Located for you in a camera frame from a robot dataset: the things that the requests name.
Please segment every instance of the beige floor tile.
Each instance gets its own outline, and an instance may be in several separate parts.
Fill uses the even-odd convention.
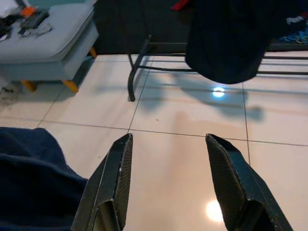
[[[242,89],[217,98],[204,78],[173,75],[149,73],[132,129],[246,140]]]
[[[206,215],[216,196],[205,139],[131,131],[131,186],[125,231],[224,231]]]
[[[79,175],[89,178],[104,159],[113,142],[127,130],[42,122],[58,141],[67,164]]]
[[[253,169],[265,180],[292,228],[307,230],[308,147],[249,142]]]
[[[0,127],[12,127],[12,128],[36,128],[40,123],[40,120],[30,119],[14,119],[0,117]]]
[[[41,83],[36,92],[23,90],[17,99],[0,105],[0,117],[41,120],[63,90],[62,83]]]
[[[308,84],[294,78],[244,83],[249,140],[308,145]]]
[[[74,95],[65,89],[45,117],[47,121],[129,128],[136,103],[128,102],[128,62],[95,62]],[[138,100],[148,71],[136,83]]]

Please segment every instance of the metal bar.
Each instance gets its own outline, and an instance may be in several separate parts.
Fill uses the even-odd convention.
[[[140,14],[141,14],[142,22],[143,22],[145,37],[148,38],[150,33],[149,33],[148,23],[147,23],[147,20],[146,20],[146,17],[145,17],[143,1],[138,0],[138,5],[139,5],[139,10],[140,10]]]
[[[187,42],[150,42],[150,45],[187,45]]]
[[[135,93],[134,93],[134,78],[135,78],[135,75],[138,71],[138,68],[140,67],[140,63],[143,59],[143,56],[147,52],[150,39],[151,39],[151,37],[149,37],[148,39],[145,40],[145,42],[142,46],[142,49],[141,49],[141,51],[138,55],[138,58],[137,58],[137,60],[134,64],[134,67],[130,71],[130,74],[129,74],[129,77],[128,77],[128,83],[127,83],[128,95],[129,95],[129,100],[132,101],[132,102],[134,102],[136,100]]]
[[[308,75],[308,72],[258,71],[258,74],[262,74],[262,75],[296,75],[296,76],[306,76],[306,75]]]
[[[131,52],[130,52],[130,49],[129,49],[128,35],[127,35],[126,29],[125,29],[125,26],[124,26],[124,20],[123,20],[123,16],[122,16],[120,8],[119,8],[118,0],[113,0],[113,4],[114,4],[114,8],[115,8],[115,13],[117,15],[117,20],[118,20],[118,23],[119,23],[119,29],[120,29],[122,36],[123,36],[124,47],[125,47],[126,53],[128,55],[128,60],[129,60],[130,66],[133,69],[134,63],[133,63],[133,59],[131,57]]]
[[[307,57],[287,57],[287,56],[264,56],[263,59],[282,59],[282,60],[308,60]]]
[[[156,70],[156,71],[182,71],[182,72],[196,72],[192,69],[177,69],[177,68],[161,68],[161,67],[154,67],[154,66],[143,66],[140,65],[139,68],[149,69],[149,70]]]
[[[170,57],[185,57],[186,54],[160,54],[160,53],[153,53],[153,54],[144,54],[144,56],[170,56]]]

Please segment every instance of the ottoman leg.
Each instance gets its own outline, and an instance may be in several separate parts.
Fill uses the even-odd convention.
[[[89,53],[93,57],[93,59],[96,59],[97,54],[96,54],[96,51],[95,51],[94,47],[91,47]]]
[[[78,86],[72,80],[62,80],[62,82],[73,92],[79,91]]]
[[[31,92],[35,92],[35,90],[37,89],[37,87],[35,86],[35,84],[31,81],[28,80],[21,80],[20,81],[28,90],[30,90]]]

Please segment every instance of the dark blue cloth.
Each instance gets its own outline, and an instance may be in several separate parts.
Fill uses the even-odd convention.
[[[196,0],[186,63],[215,82],[256,76],[273,38],[305,27],[307,0]]]
[[[0,128],[0,230],[69,230],[86,183],[45,129]]]

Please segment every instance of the gray ottoman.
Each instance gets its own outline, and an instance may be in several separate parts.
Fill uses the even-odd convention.
[[[93,6],[58,5],[49,13],[39,28],[50,25],[50,32],[24,38],[18,35],[20,24],[15,23],[11,37],[0,42],[0,78],[21,81],[31,91],[35,91],[32,81],[61,80],[78,92],[72,81],[77,70],[89,52],[96,58]]]

